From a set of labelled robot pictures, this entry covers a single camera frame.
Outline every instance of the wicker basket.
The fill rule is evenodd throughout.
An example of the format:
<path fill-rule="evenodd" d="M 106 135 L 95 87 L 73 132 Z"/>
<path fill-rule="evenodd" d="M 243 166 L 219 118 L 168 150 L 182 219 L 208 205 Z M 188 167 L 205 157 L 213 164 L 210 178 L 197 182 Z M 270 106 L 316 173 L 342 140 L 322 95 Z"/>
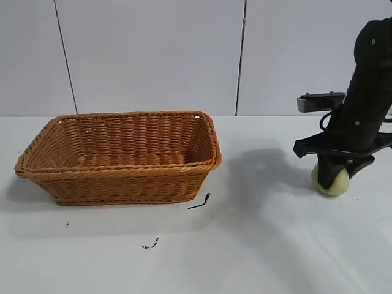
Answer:
<path fill-rule="evenodd" d="M 193 199 L 221 160 L 204 113 L 95 113 L 50 121 L 15 173 L 60 205 L 175 203 Z"/>

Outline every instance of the basket rim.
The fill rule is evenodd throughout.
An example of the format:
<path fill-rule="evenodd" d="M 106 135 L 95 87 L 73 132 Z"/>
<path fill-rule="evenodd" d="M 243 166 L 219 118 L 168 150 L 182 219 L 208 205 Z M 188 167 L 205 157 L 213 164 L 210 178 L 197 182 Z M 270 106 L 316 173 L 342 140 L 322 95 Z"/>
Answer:
<path fill-rule="evenodd" d="M 162 115 L 193 115 L 205 119 L 208 134 L 212 140 L 212 158 L 202 162 L 190 162 L 187 164 L 164 164 L 164 165 L 109 165 L 96 167 L 55 167 L 55 168 L 29 168 L 26 163 L 30 156 L 39 148 L 45 137 L 50 134 L 51 128 L 65 119 L 93 119 L 93 118 L 123 118 L 135 116 L 162 116 Z M 62 115 L 49 121 L 39 134 L 33 139 L 24 153 L 19 157 L 15 165 L 15 173 L 23 178 L 77 178 L 85 176 L 110 177 L 109 174 L 127 174 L 127 176 L 145 176 L 178 173 L 201 173 L 208 172 L 217 168 L 222 161 L 221 150 L 217 140 L 213 120 L 209 115 L 201 111 L 138 111 L 138 112 L 119 112 L 119 113 L 87 113 Z"/>

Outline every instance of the white table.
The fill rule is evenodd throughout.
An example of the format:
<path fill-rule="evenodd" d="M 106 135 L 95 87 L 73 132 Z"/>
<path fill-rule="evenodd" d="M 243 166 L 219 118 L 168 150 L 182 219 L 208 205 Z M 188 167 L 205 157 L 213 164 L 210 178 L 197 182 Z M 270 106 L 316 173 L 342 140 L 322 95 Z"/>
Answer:
<path fill-rule="evenodd" d="M 391 293 L 392 150 L 327 200 L 292 152 L 319 117 L 215 118 L 194 201 L 64 207 L 13 174 L 49 119 L 0 118 L 0 293 Z"/>

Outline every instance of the white wall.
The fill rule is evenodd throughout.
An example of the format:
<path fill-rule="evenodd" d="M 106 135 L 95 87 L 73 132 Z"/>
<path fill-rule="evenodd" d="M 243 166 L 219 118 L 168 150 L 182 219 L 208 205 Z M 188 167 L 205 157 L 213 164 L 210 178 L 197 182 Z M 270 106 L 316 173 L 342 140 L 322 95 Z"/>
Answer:
<path fill-rule="evenodd" d="M 247 0 L 239 115 L 295 115 L 305 92 L 345 92 L 356 37 L 388 0 Z"/>
<path fill-rule="evenodd" d="M 75 112 L 53 1 L 0 1 L 0 40 L 0 115 Z"/>
<path fill-rule="evenodd" d="M 243 0 L 57 0 L 78 111 L 234 115 Z"/>

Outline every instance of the yellow ball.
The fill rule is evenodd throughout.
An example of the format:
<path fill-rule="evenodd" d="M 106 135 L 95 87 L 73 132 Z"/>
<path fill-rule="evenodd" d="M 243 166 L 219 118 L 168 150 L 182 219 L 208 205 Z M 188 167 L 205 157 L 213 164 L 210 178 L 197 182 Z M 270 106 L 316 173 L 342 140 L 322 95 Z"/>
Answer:
<path fill-rule="evenodd" d="M 324 189 L 319 182 L 319 164 L 317 164 L 312 171 L 312 181 L 314 186 L 323 194 L 330 197 L 338 197 L 347 192 L 349 189 L 349 173 L 343 169 L 337 174 L 332 186 L 329 189 Z"/>

